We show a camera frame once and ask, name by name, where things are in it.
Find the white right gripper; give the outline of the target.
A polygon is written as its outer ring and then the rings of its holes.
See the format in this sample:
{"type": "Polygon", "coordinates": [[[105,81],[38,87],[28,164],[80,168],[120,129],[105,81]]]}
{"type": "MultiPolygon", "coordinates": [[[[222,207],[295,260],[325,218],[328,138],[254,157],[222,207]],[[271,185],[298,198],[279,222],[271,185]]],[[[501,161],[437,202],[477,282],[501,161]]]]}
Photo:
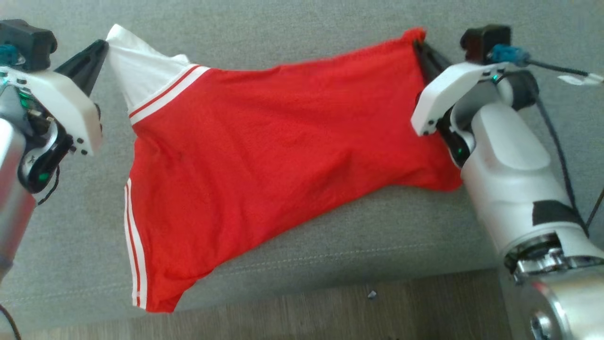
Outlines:
{"type": "Polygon", "coordinates": [[[418,136],[434,133],[436,123],[450,109],[468,118],[481,106],[500,101],[492,81],[494,76],[502,75],[507,69],[507,62],[452,65],[427,42],[414,42],[413,48],[426,85],[411,117],[411,125],[418,136]]]}

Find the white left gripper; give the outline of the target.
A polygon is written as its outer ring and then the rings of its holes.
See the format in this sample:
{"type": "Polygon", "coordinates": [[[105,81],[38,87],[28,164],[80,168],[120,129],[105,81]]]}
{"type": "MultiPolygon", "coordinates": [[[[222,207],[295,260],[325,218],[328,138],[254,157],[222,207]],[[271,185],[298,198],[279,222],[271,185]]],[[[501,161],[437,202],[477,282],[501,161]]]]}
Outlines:
{"type": "Polygon", "coordinates": [[[103,136],[97,106],[89,98],[95,86],[109,44],[97,40],[52,70],[25,73],[2,66],[2,81],[20,90],[28,89],[53,117],[74,138],[77,149],[87,155],[99,152],[103,136]]]}

